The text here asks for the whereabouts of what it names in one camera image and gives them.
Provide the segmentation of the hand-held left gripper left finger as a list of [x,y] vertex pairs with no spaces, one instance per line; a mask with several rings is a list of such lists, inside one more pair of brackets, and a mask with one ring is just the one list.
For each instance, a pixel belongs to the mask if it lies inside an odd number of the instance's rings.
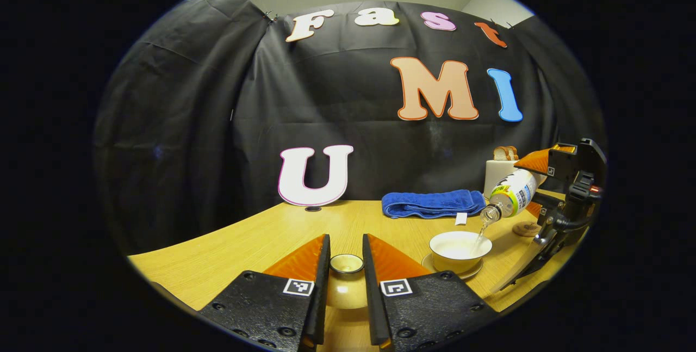
[[316,350],[324,342],[330,243],[321,234],[267,270],[242,271],[201,315],[271,349]]

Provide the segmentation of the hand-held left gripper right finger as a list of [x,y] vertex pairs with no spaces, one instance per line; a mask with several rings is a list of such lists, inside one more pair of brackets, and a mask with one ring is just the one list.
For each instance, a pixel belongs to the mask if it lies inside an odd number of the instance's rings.
[[372,234],[363,260],[370,339],[382,351],[435,351],[498,318],[458,275],[428,270]]

